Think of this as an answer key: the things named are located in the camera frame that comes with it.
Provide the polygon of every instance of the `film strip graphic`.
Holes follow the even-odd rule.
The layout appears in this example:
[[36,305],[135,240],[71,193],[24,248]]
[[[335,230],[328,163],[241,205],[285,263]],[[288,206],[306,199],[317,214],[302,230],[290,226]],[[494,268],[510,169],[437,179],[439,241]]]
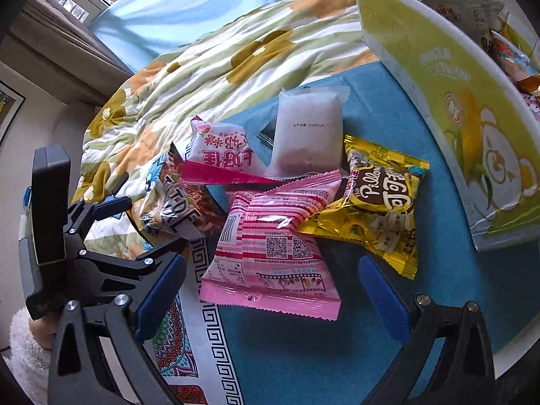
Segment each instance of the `film strip graphic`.
[[[191,242],[191,254],[195,264],[195,279],[200,291],[203,275],[210,264],[206,238]],[[221,376],[221,385],[225,392],[227,405],[244,405],[240,385],[225,341],[223,327],[221,326],[218,307],[214,303],[202,300],[200,303],[202,316],[206,324],[206,333],[212,347],[212,355],[214,356],[218,374]]]
[[322,276],[317,273],[260,274],[257,277],[268,289],[287,292],[324,291]]

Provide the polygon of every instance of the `black device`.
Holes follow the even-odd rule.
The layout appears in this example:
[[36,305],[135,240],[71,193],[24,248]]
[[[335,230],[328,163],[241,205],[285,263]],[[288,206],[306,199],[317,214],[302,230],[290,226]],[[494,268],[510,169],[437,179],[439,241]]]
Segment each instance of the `black device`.
[[[110,338],[142,405],[179,403],[142,347],[182,285],[185,241],[173,239],[136,261],[93,253],[83,239],[94,220],[131,207],[128,197],[69,208],[69,158],[59,146],[36,151],[28,231],[20,241],[26,304],[33,318],[61,309],[49,371],[49,405],[120,405],[100,337]],[[480,307],[437,305],[415,296],[384,261],[364,256],[358,277],[392,338],[403,347],[364,405],[489,405],[495,375]],[[436,338],[445,338],[427,389],[409,394]]]

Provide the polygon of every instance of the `blue cloth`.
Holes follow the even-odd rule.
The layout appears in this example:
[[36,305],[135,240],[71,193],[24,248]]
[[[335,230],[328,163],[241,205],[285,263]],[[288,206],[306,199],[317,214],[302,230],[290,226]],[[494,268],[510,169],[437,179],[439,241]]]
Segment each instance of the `blue cloth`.
[[[493,352],[501,349],[540,310],[538,245],[475,252],[450,171],[431,133],[392,75],[371,63],[311,83],[347,85],[345,132],[431,163],[420,186],[415,220],[418,274],[404,279],[414,293],[439,304],[479,303]],[[243,125],[253,150],[268,163],[271,151],[256,138],[277,113],[277,98],[226,121]],[[222,190],[213,189],[224,203]],[[392,341],[357,277],[358,245],[318,241],[342,299],[337,321],[220,306],[229,351],[247,405],[358,404],[391,364]],[[442,339],[437,340],[413,393],[425,388]]]
[[88,28],[134,72],[275,0],[118,0]]

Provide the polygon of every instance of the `silver screw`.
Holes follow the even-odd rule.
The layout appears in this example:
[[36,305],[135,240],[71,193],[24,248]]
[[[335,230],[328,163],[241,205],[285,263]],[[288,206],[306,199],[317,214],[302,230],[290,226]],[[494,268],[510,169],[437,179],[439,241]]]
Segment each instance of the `silver screw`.
[[77,300],[69,300],[67,303],[66,303],[66,311],[74,311],[77,306],[79,306],[79,303],[77,302]]
[[120,294],[114,297],[114,304],[118,306],[125,305],[130,298],[126,294]]
[[422,306],[428,306],[431,304],[431,298],[424,294],[420,294],[418,297],[416,297],[416,301]]
[[475,302],[473,301],[469,301],[467,303],[467,309],[471,312],[478,312],[478,310],[480,309],[480,307],[478,306],[478,304],[476,304]]

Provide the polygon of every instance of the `picture frame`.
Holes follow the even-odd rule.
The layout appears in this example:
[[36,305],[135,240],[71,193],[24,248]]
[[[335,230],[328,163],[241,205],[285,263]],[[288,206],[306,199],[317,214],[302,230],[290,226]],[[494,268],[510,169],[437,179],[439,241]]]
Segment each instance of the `picture frame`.
[[0,145],[25,97],[0,81]]

